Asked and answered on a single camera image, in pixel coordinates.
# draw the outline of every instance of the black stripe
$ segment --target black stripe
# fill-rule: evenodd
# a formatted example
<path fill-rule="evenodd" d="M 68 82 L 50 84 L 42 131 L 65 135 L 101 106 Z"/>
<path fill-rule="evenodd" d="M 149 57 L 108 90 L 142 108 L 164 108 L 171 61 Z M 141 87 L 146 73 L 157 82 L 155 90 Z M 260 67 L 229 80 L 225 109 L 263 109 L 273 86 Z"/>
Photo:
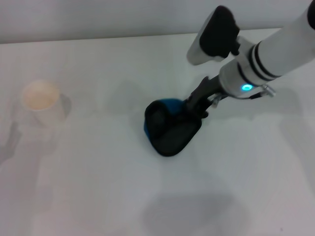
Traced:
<path fill-rule="evenodd" d="M 257 64 L 259 65 L 259 68 L 266 74 L 266 75 L 268 75 L 268 76 L 270 76 L 270 77 L 272 77 L 272 78 L 279 78 L 279 77 L 281 77 L 281 76 L 278 76 L 278 75 L 273 75 L 273 74 L 271 74 L 263 65 L 262 65 L 262 63 L 261 63 L 261 61 L 260 61 L 260 58 L 259 58 L 259 55 L 258 55 L 258 47 L 259 47 L 259 45 L 260 45 L 260 43 L 258 43 L 257 45 L 256 45 L 256 47 L 255 47 L 255 59 L 256 59 L 256 62 L 257 62 Z"/>
<path fill-rule="evenodd" d="M 246 76 L 244 75 L 243 70 L 242 70 L 242 68 L 241 68 L 241 66 L 240 66 L 239 63 L 237 63 L 237 69 L 238 69 L 238 72 L 240 73 L 241 77 L 243 78 L 243 80 L 244 80 L 247 84 L 252 85 L 252 86 L 254 86 L 254 87 L 259 87 L 259 85 L 253 84 L 251 81 L 249 81 L 249 80 L 246 78 Z"/>
<path fill-rule="evenodd" d="M 263 75 L 260 74 L 259 71 L 256 69 L 256 67 L 255 67 L 255 65 L 254 65 L 254 62 L 253 62 L 253 60 L 252 60 L 252 51 L 253 51 L 253 49 L 254 49 L 254 46 L 252 46 L 252 48 L 251 48 L 251 50 L 250 50 L 250 55 L 249 55 L 249 61 L 250 61 L 250 65 L 251 65 L 251 68 L 252 68 L 253 72 L 254 72 L 259 78 L 261 78 L 261 79 L 264 80 L 264 81 L 272 81 L 272 80 L 274 80 L 274 79 L 267 79 L 267 78 L 263 77 Z"/>

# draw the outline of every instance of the black pouch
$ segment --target black pouch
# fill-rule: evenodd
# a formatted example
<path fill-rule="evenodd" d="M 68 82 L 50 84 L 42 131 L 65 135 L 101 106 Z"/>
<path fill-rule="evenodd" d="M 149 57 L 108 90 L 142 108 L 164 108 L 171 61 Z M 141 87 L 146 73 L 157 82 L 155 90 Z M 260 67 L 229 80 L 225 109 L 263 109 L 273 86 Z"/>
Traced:
<path fill-rule="evenodd" d="M 144 130 L 162 156 L 181 152 L 201 127 L 201 118 L 185 111 L 185 102 L 163 99 L 151 103 L 145 111 Z"/>

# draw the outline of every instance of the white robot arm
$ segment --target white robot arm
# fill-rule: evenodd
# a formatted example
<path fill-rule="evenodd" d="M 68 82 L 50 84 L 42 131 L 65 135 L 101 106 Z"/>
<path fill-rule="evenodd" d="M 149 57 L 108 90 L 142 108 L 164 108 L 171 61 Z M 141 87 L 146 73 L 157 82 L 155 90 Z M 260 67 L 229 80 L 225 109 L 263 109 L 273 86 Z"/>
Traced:
<path fill-rule="evenodd" d="M 203 81 L 202 91 L 206 96 L 221 93 L 221 98 L 238 98 L 261 87 L 264 92 L 257 97 L 272 96 L 274 92 L 266 83 L 315 59 L 315 1 L 297 20 L 256 45 L 237 37 L 238 32 L 232 13 L 219 6 L 198 33 L 187 54 L 191 64 L 220 61 L 230 52 L 235 56 L 214 78 L 217 83 Z M 192 94 L 195 102 L 205 95 L 200 89 Z"/>

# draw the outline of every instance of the white wall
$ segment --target white wall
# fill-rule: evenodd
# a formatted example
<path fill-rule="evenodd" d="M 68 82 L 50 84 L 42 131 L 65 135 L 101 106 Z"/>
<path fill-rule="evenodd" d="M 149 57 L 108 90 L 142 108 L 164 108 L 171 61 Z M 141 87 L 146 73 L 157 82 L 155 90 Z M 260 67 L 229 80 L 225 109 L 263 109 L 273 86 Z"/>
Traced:
<path fill-rule="evenodd" d="M 0 43 L 197 32 L 218 5 L 243 29 L 281 27 L 311 0 L 0 0 Z"/>

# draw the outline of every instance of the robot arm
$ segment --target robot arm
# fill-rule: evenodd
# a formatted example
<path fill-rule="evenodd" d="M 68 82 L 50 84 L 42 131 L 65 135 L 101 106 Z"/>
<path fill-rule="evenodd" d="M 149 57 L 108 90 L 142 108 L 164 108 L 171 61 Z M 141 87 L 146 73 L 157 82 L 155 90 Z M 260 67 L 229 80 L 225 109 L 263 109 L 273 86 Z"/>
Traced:
<path fill-rule="evenodd" d="M 219 6 L 206 20 L 187 53 L 193 65 L 235 57 L 219 75 L 204 78 L 188 99 L 162 99 L 145 111 L 144 130 L 152 146 L 163 156 L 183 150 L 198 132 L 206 110 L 226 97 L 256 99 L 275 92 L 267 85 L 278 77 L 315 59 L 315 0 L 293 23 L 258 44 L 238 37 L 233 14 Z M 261 91 L 245 97 L 257 87 Z"/>
<path fill-rule="evenodd" d="M 189 49 L 188 61 L 197 65 L 212 59 L 224 59 L 228 50 L 235 59 L 220 70 L 218 86 L 222 93 L 238 97 L 262 87 L 272 94 L 266 83 L 315 59 L 315 1 L 297 20 L 256 45 L 241 37 L 236 38 L 237 34 L 232 13 L 223 6 L 218 7 Z M 207 41 L 212 48 L 204 46 Z M 216 45 L 218 41 L 225 45 Z M 223 50 L 215 52 L 216 46 Z M 209 89 L 207 95 L 211 96 L 214 92 Z"/>

